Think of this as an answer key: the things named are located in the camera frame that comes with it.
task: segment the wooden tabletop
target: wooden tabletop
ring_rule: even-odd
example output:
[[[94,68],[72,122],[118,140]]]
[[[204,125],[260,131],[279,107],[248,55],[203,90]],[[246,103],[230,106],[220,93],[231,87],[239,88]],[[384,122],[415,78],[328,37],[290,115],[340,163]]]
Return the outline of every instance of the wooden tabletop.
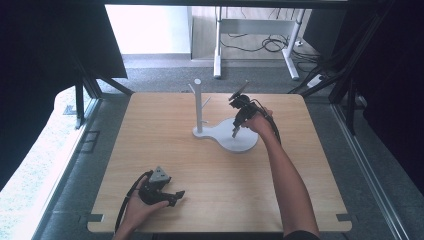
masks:
[[[285,94],[246,94],[274,111],[282,145],[310,193],[320,231],[349,231],[338,221],[347,211],[303,98]],[[211,97],[203,108],[205,126],[234,117],[231,94]],[[175,207],[161,209],[143,232],[281,232],[265,145],[259,139],[246,153],[231,153],[211,139],[197,139],[191,93],[135,93],[101,184],[89,222],[92,232],[112,232],[125,194],[144,172],[161,166],[172,177],[163,192],[185,190]]]

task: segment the floor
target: floor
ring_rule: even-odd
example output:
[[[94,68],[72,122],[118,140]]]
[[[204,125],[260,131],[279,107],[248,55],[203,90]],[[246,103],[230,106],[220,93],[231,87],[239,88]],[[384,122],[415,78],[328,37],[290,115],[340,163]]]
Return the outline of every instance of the floor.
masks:
[[[116,14],[115,10],[117,9],[108,7],[113,26],[114,24],[119,25],[113,20],[113,14]],[[210,13],[210,9],[196,10]],[[167,8],[166,11],[166,14],[176,14],[176,18],[183,19],[183,21],[186,17],[185,9],[182,8],[178,11]],[[133,20],[129,19],[128,21],[132,24],[129,29],[136,28],[137,24],[134,24]],[[162,25],[161,29],[163,31],[159,31],[159,33],[166,32],[164,30],[166,29],[165,26]],[[183,24],[181,29],[181,31],[185,31],[188,29],[188,25]],[[160,54],[156,55],[152,54],[155,53],[154,51],[149,52],[149,50],[137,49],[136,47],[132,50],[131,48],[125,49],[126,43],[120,40],[121,35],[115,30],[115,27],[114,31],[121,51],[125,52],[124,63],[129,74],[129,79],[117,79],[117,81],[134,91],[188,91],[186,86],[188,79],[204,76],[205,80],[208,81],[207,88],[210,91],[228,92],[229,89],[234,89],[239,81],[244,81],[243,78],[251,77],[251,75],[245,75],[248,72],[246,71],[247,68],[257,70],[252,74],[256,74],[257,78],[262,76],[265,79],[270,79],[268,83],[264,83],[260,88],[252,91],[262,93],[280,91],[279,93],[284,93],[286,88],[290,89],[298,85],[298,82],[292,81],[284,73],[282,74],[283,76],[276,77],[276,75],[281,75],[278,69],[285,66],[284,61],[281,60],[281,55],[277,56],[276,59],[272,56],[271,59],[274,60],[269,60],[267,57],[260,59],[255,57],[253,58],[254,60],[249,61],[237,60],[237,57],[229,58],[223,62],[223,68],[225,68],[225,71],[223,70],[223,79],[214,80],[211,73],[210,50],[208,53],[202,53],[203,55],[200,54],[198,58],[192,60],[189,54],[192,46],[187,44],[190,42],[189,34],[181,36],[180,41],[176,40],[176,35],[163,37],[172,39],[173,41],[171,42],[182,42],[182,44],[178,46],[174,44],[174,47],[171,46],[169,48],[165,46],[166,43],[161,44],[161,50],[156,50],[156,53]],[[297,50],[312,51],[306,48]],[[300,66],[307,68],[310,67],[308,64],[310,63],[304,63]],[[182,76],[180,77],[181,79],[174,79],[175,81],[168,81],[165,85],[163,84],[163,78],[172,78],[177,72],[179,76]],[[90,117],[84,131],[75,131],[73,127],[75,118],[72,115],[73,103],[70,100],[73,97],[73,90],[69,89],[58,95],[57,108],[55,107],[55,112],[52,114],[52,122],[56,124],[50,125],[49,123],[45,132],[40,136],[39,141],[34,145],[34,152],[38,149],[39,154],[43,153],[44,155],[31,157],[31,154],[29,154],[28,159],[33,159],[33,166],[39,166],[40,163],[54,163],[56,158],[66,158],[68,159],[69,167],[65,168],[62,165],[54,168],[54,164],[47,164],[47,166],[41,167],[41,169],[56,169],[51,171],[55,173],[56,179],[51,177],[48,187],[43,187],[44,180],[34,181],[33,179],[27,179],[26,176],[34,175],[34,172],[39,171],[39,169],[31,170],[32,172],[28,173],[25,171],[28,168],[22,168],[20,177],[17,174],[14,181],[16,185],[10,185],[9,192],[2,191],[0,195],[1,214],[7,217],[2,217],[3,220],[0,220],[1,239],[31,238],[31,231],[26,234],[19,231],[19,229],[21,229],[21,226],[27,226],[28,223],[42,217],[37,231],[37,225],[33,224],[32,226],[33,232],[36,231],[34,239],[111,238],[110,233],[89,233],[86,229],[86,223],[90,218],[96,191],[100,186],[102,173],[104,173],[104,169],[107,166],[114,139],[119,131],[120,122],[129,98],[101,81],[99,81],[99,84],[104,95],[95,107],[87,110],[87,112],[92,112],[92,117]],[[276,88],[277,84],[280,84],[284,90]],[[418,193],[396,160],[375,137],[372,130],[369,129],[366,121],[362,118],[361,109],[357,110],[355,114],[357,135],[350,136],[348,132],[343,130],[343,126],[338,121],[342,114],[337,114],[337,112],[343,112],[343,108],[342,106],[334,107],[328,104],[325,98],[328,91],[328,89],[323,90],[307,98],[306,101],[340,192],[348,211],[351,213],[354,229],[348,233],[323,233],[322,238],[419,239],[424,233],[422,228],[424,226],[424,220],[422,219],[422,216],[424,216],[424,200],[422,195]],[[86,100],[86,106],[90,106],[90,99]],[[72,134],[82,136],[80,144],[75,145],[72,140],[69,140],[70,143],[68,144],[66,144],[67,141],[63,141],[68,138],[65,136],[71,136]],[[354,146],[356,143],[359,143],[360,151],[355,150]],[[55,144],[53,147],[55,149],[67,146],[62,148],[63,152],[66,152],[63,154],[71,157],[60,157],[60,155],[56,155],[56,152],[51,152],[52,144]],[[74,150],[75,154],[70,155],[69,151]],[[367,161],[365,163],[360,160],[361,153],[366,157]],[[58,181],[57,177],[61,174],[63,174],[62,181]],[[376,176],[377,184],[370,182],[370,178],[367,175]],[[27,201],[17,201],[18,199],[27,199]],[[34,205],[37,205],[36,210],[32,210]],[[390,219],[396,220],[397,218],[400,219],[400,225],[398,223],[389,223]],[[404,228],[406,234],[394,234],[396,229],[402,230],[402,228]],[[138,234],[137,236],[139,237],[138,239],[151,238],[151,235],[148,234]]]

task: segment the gray floor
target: gray floor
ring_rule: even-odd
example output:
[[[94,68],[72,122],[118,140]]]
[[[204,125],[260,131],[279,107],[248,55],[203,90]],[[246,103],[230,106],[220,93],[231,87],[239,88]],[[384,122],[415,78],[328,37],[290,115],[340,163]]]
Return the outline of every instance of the gray floor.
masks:
[[[186,55],[126,56],[128,80],[118,82],[137,92],[187,92],[188,83],[203,80],[204,92],[233,92],[246,79],[251,85],[246,93],[286,93],[299,83],[290,80],[282,62],[225,61],[221,80],[213,79],[210,61],[190,61]],[[93,120],[74,154],[49,205],[34,239],[111,239],[112,233],[96,234],[87,230],[104,171],[129,97],[99,82],[104,91]],[[396,239],[384,211],[376,201],[363,171],[355,159],[348,139],[340,127],[324,89],[306,99],[320,141],[349,212],[353,228],[347,233],[322,233],[322,239]],[[381,144],[362,118],[355,114],[356,138],[387,193],[409,239],[423,239],[424,199],[399,164]],[[189,239],[188,236],[162,236],[167,239]],[[225,236],[190,235],[191,239],[223,239]],[[253,239],[275,239],[274,235],[255,235]],[[231,235],[228,239],[247,239]],[[151,239],[137,234],[133,239]]]

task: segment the white base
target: white base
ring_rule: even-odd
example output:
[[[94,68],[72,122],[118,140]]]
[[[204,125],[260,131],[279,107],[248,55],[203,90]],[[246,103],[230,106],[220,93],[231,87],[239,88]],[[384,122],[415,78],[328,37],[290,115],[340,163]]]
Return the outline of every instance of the white base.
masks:
[[[203,126],[201,133],[197,127],[193,128],[193,135],[197,138],[209,138],[217,141],[224,149],[233,153],[243,153],[256,145],[258,134],[248,128],[240,128],[236,137],[233,138],[234,118],[228,118],[215,127]]]

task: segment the desk leg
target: desk leg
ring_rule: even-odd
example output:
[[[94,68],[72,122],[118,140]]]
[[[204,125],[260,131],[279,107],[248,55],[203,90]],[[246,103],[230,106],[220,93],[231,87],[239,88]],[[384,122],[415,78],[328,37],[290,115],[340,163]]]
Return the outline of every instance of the desk leg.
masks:
[[[221,77],[221,13],[222,7],[219,7],[216,20],[216,46],[213,63],[213,77],[217,79]]]
[[[294,43],[296,42],[297,34],[299,34],[300,27],[302,26],[303,15],[305,14],[305,9],[300,9],[299,14],[296,18],[296,23],[294,25],[292,34],[290,36],[289,46],[287,49],[283,49],[284,59],[286,60],[287,67],[289,68],[290,75],[293,80],[299,80],[299,74],[297,73],[296,67],[293,64],[293,60],[290,55],[293,51]]]

